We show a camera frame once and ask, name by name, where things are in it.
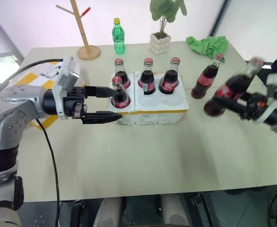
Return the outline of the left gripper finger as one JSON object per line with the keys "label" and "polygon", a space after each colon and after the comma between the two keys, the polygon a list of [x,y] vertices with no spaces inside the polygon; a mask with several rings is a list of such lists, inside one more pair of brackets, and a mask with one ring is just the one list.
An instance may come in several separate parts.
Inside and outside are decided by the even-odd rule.
{"label": "left gripper finger", "polygon": [[95,113],[85,113],[82,117],[83,124],[105,124],[117,121],[122,118],[122,114],[111,111],[97,111]]}
{"label": "left gripper finger", "polygon": [[109,87],[85,86],[85,98],[92,96],[97,98],[108,98],[117,95],[118,92]]}

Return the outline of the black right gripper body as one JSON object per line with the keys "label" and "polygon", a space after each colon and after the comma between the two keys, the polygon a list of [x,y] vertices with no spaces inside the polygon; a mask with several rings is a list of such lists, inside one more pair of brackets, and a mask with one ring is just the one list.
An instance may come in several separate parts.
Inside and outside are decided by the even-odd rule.
{"label": "black right gripper body", "polygon": [[240,114],[243,120],[258,119],[267,108],[268,97],[260,93],[252,93],[253,97],[245,101],[245,112]]}

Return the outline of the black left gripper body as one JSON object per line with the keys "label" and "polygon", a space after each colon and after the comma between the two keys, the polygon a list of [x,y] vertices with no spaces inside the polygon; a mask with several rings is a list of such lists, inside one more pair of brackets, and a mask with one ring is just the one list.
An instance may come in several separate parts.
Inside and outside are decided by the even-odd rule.
{"label": "black left gripper body", "polygon": [[84,115],[85,87],[73,87],[63,98],[64,113],[71,118],[82,118]]}

